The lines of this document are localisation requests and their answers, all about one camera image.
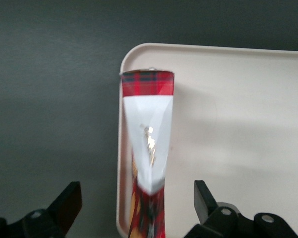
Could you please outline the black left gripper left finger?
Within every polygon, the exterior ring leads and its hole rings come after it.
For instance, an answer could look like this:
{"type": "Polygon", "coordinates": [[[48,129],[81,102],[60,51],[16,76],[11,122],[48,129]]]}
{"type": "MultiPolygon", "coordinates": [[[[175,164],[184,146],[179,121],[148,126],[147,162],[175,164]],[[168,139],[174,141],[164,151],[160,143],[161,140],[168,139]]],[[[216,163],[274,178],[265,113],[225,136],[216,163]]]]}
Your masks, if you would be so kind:
{"type": "Polygon", "coordinates": [[[12,224],[0,217],[0,238],[64,238],[81,208],[81,184],[70,182],[48,208],[31,211],[12,224]]]}

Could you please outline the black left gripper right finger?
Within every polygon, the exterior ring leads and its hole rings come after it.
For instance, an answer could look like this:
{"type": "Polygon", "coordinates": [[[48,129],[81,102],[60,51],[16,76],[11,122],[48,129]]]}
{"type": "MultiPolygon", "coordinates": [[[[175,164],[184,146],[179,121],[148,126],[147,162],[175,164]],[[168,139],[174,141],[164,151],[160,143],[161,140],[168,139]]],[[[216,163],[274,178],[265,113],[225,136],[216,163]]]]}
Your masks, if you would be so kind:
{"type": "Polygon", "coordinates": [[[194,208],[199,223],[186,238],[297,238],[298,235],[280,216],[257,213],[254,219],[242,215],[236,206],[216,202],[202,180],[194,181],[194,208]]]}

